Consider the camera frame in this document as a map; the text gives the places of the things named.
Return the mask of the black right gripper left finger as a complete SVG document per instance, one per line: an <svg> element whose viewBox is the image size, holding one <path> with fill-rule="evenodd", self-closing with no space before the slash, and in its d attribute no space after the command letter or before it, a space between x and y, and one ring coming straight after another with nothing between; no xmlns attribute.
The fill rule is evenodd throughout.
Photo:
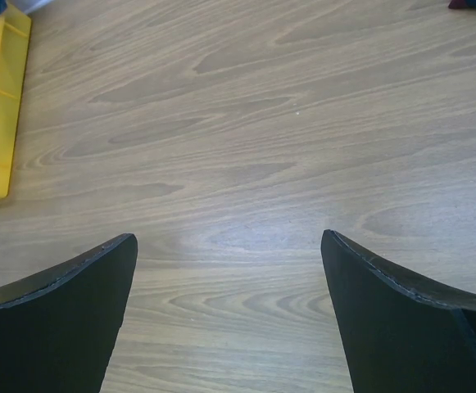
<svg viewBox="0 0 476 393"><path fill-rule="evenodd" d="M0 392L99 392L133 282L124 233L0 287Z"/></svg>

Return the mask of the yellow plastic tray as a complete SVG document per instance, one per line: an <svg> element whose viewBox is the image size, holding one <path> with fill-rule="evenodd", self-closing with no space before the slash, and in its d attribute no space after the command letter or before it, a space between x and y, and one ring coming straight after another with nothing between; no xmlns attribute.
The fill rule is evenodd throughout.
<svg viewBox="0 0 476 393"><path fill-rule="evenodd" d="M9 193L32 20L11 3L0 15L0 199Z"/></svg>

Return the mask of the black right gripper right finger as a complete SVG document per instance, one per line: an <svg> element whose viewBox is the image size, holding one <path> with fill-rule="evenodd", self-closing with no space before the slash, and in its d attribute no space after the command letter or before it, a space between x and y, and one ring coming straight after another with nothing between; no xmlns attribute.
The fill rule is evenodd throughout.
<svg viewBox="0 0 476 393"><path fill-rule="evenodd" d="M355 392L476 392L476 294L333 230L321 255Z"/></svg>

